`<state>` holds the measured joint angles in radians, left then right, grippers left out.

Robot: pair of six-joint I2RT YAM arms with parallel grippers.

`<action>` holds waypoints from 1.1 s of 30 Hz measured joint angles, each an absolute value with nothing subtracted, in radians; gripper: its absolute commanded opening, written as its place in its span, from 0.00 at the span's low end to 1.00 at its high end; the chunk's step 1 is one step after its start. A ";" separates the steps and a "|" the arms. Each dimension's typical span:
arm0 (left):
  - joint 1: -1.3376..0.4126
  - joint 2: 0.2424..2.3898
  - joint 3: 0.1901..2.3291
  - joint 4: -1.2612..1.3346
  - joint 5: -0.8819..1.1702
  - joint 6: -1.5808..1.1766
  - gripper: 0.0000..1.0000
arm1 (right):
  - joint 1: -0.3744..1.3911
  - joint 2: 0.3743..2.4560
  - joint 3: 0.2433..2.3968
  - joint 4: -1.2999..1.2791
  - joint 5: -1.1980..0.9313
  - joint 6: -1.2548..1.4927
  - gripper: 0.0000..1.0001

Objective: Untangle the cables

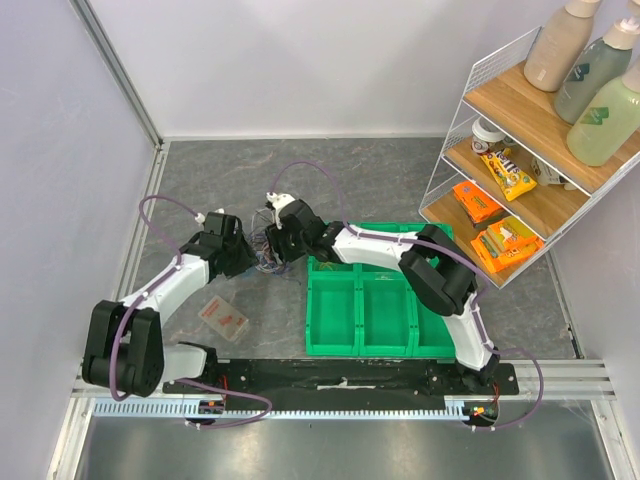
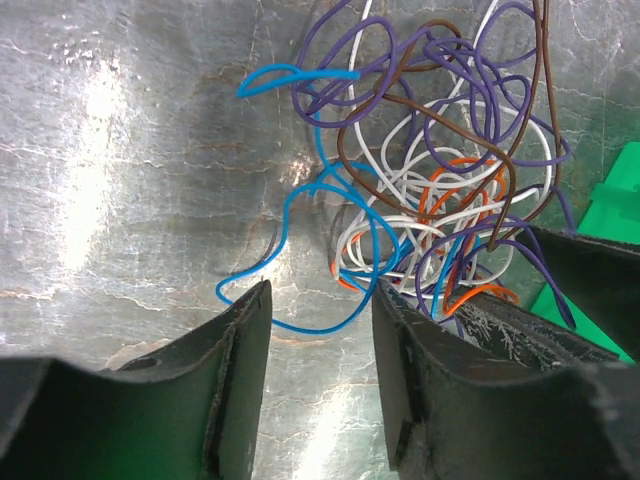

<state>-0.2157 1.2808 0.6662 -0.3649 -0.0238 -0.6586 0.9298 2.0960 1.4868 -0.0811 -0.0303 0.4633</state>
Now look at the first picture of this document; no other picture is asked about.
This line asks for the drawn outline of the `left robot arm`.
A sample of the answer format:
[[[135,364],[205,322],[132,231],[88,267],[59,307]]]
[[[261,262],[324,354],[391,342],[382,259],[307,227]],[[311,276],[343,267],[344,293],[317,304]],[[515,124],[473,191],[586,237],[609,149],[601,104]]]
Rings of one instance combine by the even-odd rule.
[[[159,274],[119,301],[102,300],[92,310],[81,376],[107,388],[112,398],[147,397],[164,382],[184,378],[198,393],[219,382],[219,369],[206,349],[164,345],[163,323],[194,293],[219,276],[252,268],[257,258],[239,217],[221,212],[200,216],[195,233]]]

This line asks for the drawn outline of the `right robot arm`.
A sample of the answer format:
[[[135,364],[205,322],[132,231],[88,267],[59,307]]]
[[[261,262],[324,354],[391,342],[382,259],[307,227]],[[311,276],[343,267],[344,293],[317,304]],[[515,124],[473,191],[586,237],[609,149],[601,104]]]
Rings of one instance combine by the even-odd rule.
[[[345,221],[326,223],[306,202],[285,193],[267,193],[266,205],[273,216],[266,236],[278,260],[309,256],[402,273],[417,299],[444,320],[460,386],[477,394],[493,383],[500,354],[480,314],[476,265],[439,227],[385,233]]]

